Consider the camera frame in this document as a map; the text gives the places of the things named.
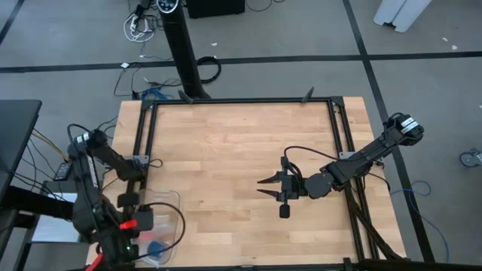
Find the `black box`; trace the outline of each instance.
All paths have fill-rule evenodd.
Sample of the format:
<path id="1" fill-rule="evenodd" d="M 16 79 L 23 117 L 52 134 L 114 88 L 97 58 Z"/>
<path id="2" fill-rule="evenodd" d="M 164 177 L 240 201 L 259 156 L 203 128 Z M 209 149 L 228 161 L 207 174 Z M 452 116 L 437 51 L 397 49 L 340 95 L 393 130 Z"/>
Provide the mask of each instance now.
<path id="1" fill-rule="evenodd" d="M 244 12 L 244 0 L 186 0 L 193 19 Z"/>

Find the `caster wheel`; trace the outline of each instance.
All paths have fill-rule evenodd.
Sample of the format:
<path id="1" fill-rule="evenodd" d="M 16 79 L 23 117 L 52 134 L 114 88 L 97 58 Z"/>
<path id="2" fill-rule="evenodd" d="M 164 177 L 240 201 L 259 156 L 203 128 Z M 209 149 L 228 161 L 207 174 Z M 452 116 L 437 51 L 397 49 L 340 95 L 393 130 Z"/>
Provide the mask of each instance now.
<path id="1" fill-rule="evenodd" d="M 478 158 L 470 151 L 460 154 L 460 162 L 468 168 L 478 167 L 480 164 L 477 161 Z"/>

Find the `white paper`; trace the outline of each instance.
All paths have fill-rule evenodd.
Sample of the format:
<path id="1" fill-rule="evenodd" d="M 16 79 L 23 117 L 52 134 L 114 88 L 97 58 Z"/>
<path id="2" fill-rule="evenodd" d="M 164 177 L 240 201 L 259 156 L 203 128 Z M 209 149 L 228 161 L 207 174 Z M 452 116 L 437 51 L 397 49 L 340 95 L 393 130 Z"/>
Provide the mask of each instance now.
<path id="1" fill-rule="evenodd" d="M 54 194 L 63 197 L 68 202 L 74 202 L 77 199 L 76 193 Z M 80 235 L 72 222 L 41 215 L 33 233 L 32 242 L 78 242 L 79 237 Z"/>

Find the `gray floor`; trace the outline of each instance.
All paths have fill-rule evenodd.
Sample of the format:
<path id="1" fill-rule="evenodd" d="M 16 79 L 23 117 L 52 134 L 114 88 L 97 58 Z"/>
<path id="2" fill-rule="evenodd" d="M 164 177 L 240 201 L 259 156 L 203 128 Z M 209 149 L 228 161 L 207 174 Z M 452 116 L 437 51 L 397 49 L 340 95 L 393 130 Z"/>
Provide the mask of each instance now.
<path id="1" fill-rule="evenodd" d="M 253 7 L 265 2 L 251 1 Z M 380 0 L 351 3 L 369 54 L 452 52 L 452 45 L 458 52 L 482 50 L 478 0 L 435 0 L 404 34 L 373 23 Z M 14 5 L 14 0 L 0 2 L 0 27 Z M 129 43 L 122 33 L 127 15 L 127 1 L 26 0 L 0 45 L 0 67 L 139 61 L 140 45 Z M 188 26 L 197 56 L 358 54 L 341 0 L 287 0 L 260 13 L 188 19 Z M 162 32 L 148 42 L 145 54 L 170 56 Z M 389 113 L 412 114 L 426 128 L 425 138 L 416 147 L 402 148 L 411 181 L 424 180 L 432 186 L 430 197 L 416 198 L 420 211 L 447 238 L 451 263 L 482 265 L 482 218 L 477 212 L 482 203 L 478 196 L 481 172 L 458 161 L 461 152 L 482 147 L 482 59 L 373 61 L 372 66 Z M 212 70 L 202 67 L 201 74 L 207 77 Z M 69 123 L 94 127 L 117 114 L 123 99 L 112 91 L 119 72 L 0 74 L 0 99 L 42 100 L 36 127 L 65 149 Z M 134 87 L 147 87 L 142 77 L 162 81 L 175 76 L 174 68 L 142 69 Z M 359 61 L 224 65 L 221 77 L 206 90 L 215 98 L 279 97 L 302 96 L 311 86 L 317 96 L 363 96 L 374 133 L 381 133 L 379 112 Z M 125 76 L 118 92 L 129 91 L 130 76 Z M 56 168 L 60 157 L 35 142 Z M 48 170 L 38 155 L 35 160 Z M 31 175 L 32 169 L 22 164 L 19 172 Z M 392 189 L 399 189 L 392 159 L 387 159 L 385 173 Z M 392 201 L 408 256 L 422 260 L 403 196 L 394 195 Z M 446 252 L 441 237 L 429 224 L 426 229 L 436 260 L 443 262 Z M 1 270 L 12 268 L 22 234 L 15 230 Z M 36 245 L 26 269 L 80 267 L 86 253 L 87 247 L 79 244 Z"/>

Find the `wooden table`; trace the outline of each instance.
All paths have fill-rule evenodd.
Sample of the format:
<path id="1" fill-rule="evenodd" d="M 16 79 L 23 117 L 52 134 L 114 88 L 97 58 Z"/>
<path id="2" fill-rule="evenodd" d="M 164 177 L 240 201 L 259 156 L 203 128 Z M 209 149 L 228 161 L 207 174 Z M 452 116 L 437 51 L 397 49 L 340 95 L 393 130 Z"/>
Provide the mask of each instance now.
<path id="1" fill-rule="evenodd" d="M 356 149 L 374 137 L 363 99 L 344 98 Z M 123 102 L 112 147 L 132 155 L 140 102 Z M 150 113 L 146 114 L 141 150 L 145 149 Z M 151 159 L 148 189 L 180 194 L 187 222 L 175 257 L 165 266 L 241 266 L 356 262 L 355 247 L 343 193 L 292 200 L 291 218 L 279 218 L 279 203 L 257 188 L 279 190 L 279 184 L 256 182 L 280 170 L 282 151 L 303 145 L 336 156 L 328 106 L 324 102 L 161 105 Z M 338 120 L 344 150 L 346 141 Z M 290 150 L 290 160 L 305 176 L 330 160 L 302 150 Z M 372 172 L 383 176 L 380 167 Z M 115 178 L 106 175 L 104 184 Z M 395 252 L 404 255 L 395 213 L 385 183 L 366 177 L 366 197 L 373 225 Z M 116 202 L 127 184 L 116 181 L 104 194 Z M 365 230 L 360 224 L 365 255 Z M 91 247 L 87 262 L 95 258 Z"/>

